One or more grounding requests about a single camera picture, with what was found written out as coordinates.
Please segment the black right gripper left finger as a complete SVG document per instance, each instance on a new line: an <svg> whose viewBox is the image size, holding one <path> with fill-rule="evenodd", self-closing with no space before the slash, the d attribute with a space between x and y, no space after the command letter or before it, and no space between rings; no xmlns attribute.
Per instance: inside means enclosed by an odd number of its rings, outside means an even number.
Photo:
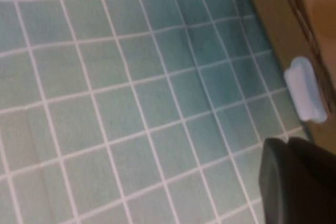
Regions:
<svg viewBox="0 0 336 224"><path fill-rule="evenodd" d="M264 142L258 181L265 223L298 223L294 140L268 138Z"/></svg>

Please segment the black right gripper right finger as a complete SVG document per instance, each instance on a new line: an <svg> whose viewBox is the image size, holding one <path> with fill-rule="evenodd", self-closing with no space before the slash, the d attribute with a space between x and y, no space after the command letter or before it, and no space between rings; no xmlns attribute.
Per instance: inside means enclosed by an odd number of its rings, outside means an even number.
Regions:
<svg viewBox="0 0 336 224"><path fill-rule="evenodd" d="M335 155L300 137L288 145L303 165L301 223L335 223Z"/></svg>

